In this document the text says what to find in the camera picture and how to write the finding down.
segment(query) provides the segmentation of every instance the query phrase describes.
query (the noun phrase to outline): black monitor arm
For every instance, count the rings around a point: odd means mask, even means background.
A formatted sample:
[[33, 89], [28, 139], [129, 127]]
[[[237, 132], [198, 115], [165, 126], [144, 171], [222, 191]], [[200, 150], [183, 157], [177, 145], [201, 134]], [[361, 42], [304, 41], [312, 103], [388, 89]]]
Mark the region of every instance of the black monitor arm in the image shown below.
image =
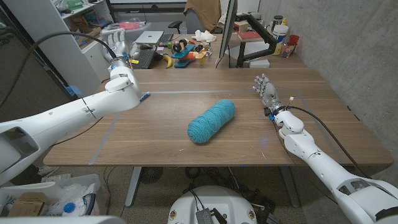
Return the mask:
[[244, 55], [244, 48], [246, 43], [241, 42], [241, 47], [239, 50], [239, 57], [238, 57], [238, 62], [236, 64], [236, 67], [241, 68], [243, 67], [243, 62], [259, 57], [263, 57], [266, 55], [273, 54], [275, 52], [276, 48], [276, 39], [274, 36], [272, 36], [268, 31], [255, 19], [252, 15], [245, 15], [242, 18], [243, 20], [247, 20], [247, 22], [250, 24], [250, 26], [262, 37], [264, 42], [266, 44], [269, 44], [269, 48], [267, 50], [262, 50], [259, 52], [254, 52], [248, 55]]

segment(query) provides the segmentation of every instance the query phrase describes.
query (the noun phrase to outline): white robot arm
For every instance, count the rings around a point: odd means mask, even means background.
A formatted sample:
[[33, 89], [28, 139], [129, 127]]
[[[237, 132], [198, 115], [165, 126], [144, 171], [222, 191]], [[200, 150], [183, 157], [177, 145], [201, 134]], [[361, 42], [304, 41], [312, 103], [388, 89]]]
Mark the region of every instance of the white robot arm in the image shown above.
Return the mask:
[[103, 116], [135, 108], [141, 90], [125, 61], [111, 61], [105, 91], [27, 118], [0, 123], [0, 185], [14, 178], [64, 136]]
[[313, 137], [304, 130], [303, 122], [280, 103], [273, 84], [264, 74], [254, 81], [257, 87], [253, 89], [269, 109], [270, 118], [281, 126], [279, 135], [286, 149], [311, 167], [352, 223], [376, 223], [383, 217], [397, 214], [396, 187], [349, 173], [315, 144]]

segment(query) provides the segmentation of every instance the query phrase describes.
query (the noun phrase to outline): wooden table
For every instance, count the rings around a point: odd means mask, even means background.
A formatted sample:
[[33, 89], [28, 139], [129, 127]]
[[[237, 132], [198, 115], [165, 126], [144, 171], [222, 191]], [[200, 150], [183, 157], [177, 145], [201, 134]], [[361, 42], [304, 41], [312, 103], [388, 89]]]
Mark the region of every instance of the wooden table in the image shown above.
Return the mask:
[[[307, 68], [297, 55], [290, 58], [269, 55], [266, 58], [271, 67], [265, 69], [228, 68], [225, 55], [219, 68], [215, 68], [220, 43], [212, 46], [213, 55], [204, 66], [195, 61], [187, 68], [164, 69], [166, 62], [161, 61], [155, 69], [135, 70], [142, 91], [150, 91], [151, 96], [137, 108], [104, 117], [85, 134], [55, 146], [44, 163], [133, 167], [293, 166], [272, 122], [264, 116], [259, 95], [251, 89], [254, 78], [261, 73], [275, 85], [282, 103], [294, 96], [292, 105], [322, 119], [358, 164], [393, 162], [324, 79], [314, 69]], [[187, 135], [189, 122], [221, 99], [234, 101], [234, 118], [208, 142], [193, 143]], [[340, 164], [351, 165], [320, 124], [301, 111], [292, 112], [304, 122], [305, 129], [323, 151]], [[297, 164], [303, 164], [293, 157]], [[139, 171], [133, 171], [136, 181]]]

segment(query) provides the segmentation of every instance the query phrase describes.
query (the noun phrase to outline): blue yarn skein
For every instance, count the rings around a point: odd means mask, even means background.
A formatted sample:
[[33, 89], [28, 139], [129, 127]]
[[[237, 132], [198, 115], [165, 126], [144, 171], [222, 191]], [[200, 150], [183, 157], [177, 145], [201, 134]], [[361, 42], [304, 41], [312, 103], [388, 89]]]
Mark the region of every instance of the blue yarn skein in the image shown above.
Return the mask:
[[189, 123], [188, 136], [196, 143], [207, 142], [234, 114], [234, 102], [231, 100], [220, 100]]

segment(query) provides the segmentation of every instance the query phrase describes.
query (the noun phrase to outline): laptop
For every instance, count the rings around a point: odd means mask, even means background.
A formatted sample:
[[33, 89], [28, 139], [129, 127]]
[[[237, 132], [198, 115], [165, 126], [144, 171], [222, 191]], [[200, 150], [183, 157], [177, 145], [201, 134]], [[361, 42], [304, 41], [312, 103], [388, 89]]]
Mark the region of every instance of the laptop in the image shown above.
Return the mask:
[[144, 31], [136, 40], [137, 44], [156, 44], [163, 31]]

